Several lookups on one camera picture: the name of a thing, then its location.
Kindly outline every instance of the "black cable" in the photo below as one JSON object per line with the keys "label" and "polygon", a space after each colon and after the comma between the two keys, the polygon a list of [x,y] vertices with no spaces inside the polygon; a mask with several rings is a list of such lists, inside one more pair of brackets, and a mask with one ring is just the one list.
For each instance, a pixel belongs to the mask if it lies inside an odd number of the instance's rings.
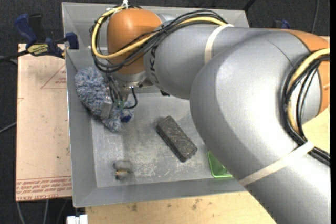
{"label": "black cable", "polygon": [[1,56],[0,57],[0,62],[6,62],[6,61],[11,61],[13,62],[13,58],[17,58],[17,57],[20,57],[20,56],[23,56],[23,55],[26,55],[28,54],[29,52],[27,50],[23,50],[23,51],[20,51],[14,55],[10,55],[10,56]]}
{"label": "black cable", "polygon": [[[298,143],[299,146],[303,145],[306,141],[307,138],[305,137],[303,130],[302,133],[297,133],[291,126],[289,119],[287,117],[287,107],[289,105],[289,100],[296,88],[296,86],[301,83],[301,80],[308,76],[310,77],[310,75],[319,67],[320,63],[322,61],[327,61],[329,60],[329,56],[322,56],[319,57],[318,59],[315,59],[314,61],[312,61],[306,68],[305,70],[299,75],[299,77],[293,82],[292,86],[290,87],[290,89],[288,89],[289,83],[291,81],[291,78],[293,76],[293,74],[295,73],[295,71],[297,70],[297,68],[301,65],[302,61],[299,61],[295,64],[295,66],[293,67],[293,69],[290,71],[285,85],[283,87],[283,91],[282,91],[282,98],[281,98],[281,114],[282,114],[282,118],[285,119],[284,120],[284,125],[286,130],[288,131],[289,135],[291,136],[291,138],[296,141],[296,143]],[[312,157],[314,157],[315,159],[319,160],[320,162],[330,166],[330,154],[327,153],[326,151],[321,150],[320,148],[314,147],[313,150],[309,153]]]}
{"label": "black cable", "polygon": [[133,106],[128,106],[124,109],[134,109],[138,105],[138,99],[137,99],[137,96],[135,95],[134,87],[132,87],[131,90],[132,90],[132,94],[133,94],[133,97],[134,97],[135,104]]}
{"label": "black cable", "polygon": [[317,20],[317,14],[318,14],[318,11],[319,11],[319,2],[320,2],[320,0],[316,0],[316,8],[315,8],[314,21],[313,21],[313,26],[311,27],[312,34],[315,32],[315,25],[316,25],[316,20]]}
{"label": "black cable", "polygon": [[3,129],[0,130],[0,134],[3,133],[3,132],[6,132],[8,129],[14,127],[16,125],[16,122],[4,127]]}

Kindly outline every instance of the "blue cloth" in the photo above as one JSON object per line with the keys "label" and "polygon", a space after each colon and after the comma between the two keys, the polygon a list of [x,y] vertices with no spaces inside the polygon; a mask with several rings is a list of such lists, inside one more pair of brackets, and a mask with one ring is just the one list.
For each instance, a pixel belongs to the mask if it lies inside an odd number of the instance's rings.
{"label": "blue cloth", "polygon": [[[102,105],[106,96],[106,85],[101,73],[93,67],[85,67],[75,75],[75,88],[82,104],[92,115],[101,115]],[[127,101],[125,106],[132,106]],[[104,125],[112,132],[123,129],[123,124],[129,122],[134,116],[134,109],[121,109],[113,107],[108,119],[102,120]]]}

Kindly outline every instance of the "gray robot arm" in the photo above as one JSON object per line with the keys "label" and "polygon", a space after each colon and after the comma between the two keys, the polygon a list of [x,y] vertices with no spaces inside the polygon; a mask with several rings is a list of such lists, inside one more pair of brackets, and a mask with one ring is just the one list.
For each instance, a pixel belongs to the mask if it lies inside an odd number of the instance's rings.
{"label": "gray robot arm", "polygon": [[[213,22],[210,13],[206,19],[197,14],[197,24],[186,14],[168,34],[171,24],[165,16],[117,9],[101,16],[93,29],[96,65],[115,71],[126,92],[146,82],[189,99],[194,124],[208,149],[278,223],[331,223],[330,166],[308,154],[310,142],[298,146],[281,114],[286,78],[300,59],[325,46],[319,37],[237,28],[218,17],[215,24],[206,24],[207,19]],[[115,12],[108,26],[110,54],[102,56],[94,51],[97,33]],[[146,44],[151,37],[152,43]],[[115,60],[98,65],[97,56]],[[302,122],[321,111],[324,80],[322,72],[314,74]],[[293,103],[298,95],[295,90]]]}
{"label": "gray robot arm", "polygon": [[[280,99],[291,67],[309,51],[294,35],[269,29],[226,27],[209,45],[215,29],[179,30],[144,63],[157,87],[190,100],[205,144],[242,183],[298,148],[281,122]],[[315,75],[304,121],[318,114],[320,91]],[[244,187],[278,223],[331,221],[330,167],[309,154]]]}

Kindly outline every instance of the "black sponge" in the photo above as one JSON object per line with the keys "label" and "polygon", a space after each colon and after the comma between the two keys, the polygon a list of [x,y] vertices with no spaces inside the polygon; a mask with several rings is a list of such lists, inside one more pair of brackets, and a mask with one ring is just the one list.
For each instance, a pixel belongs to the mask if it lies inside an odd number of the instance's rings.
{"label": "black sponge", "polygon": [[195,144],[171,116],[160,120],[156,126],[156,131],[181,162],[185,162],[196,153],[197,147]]}

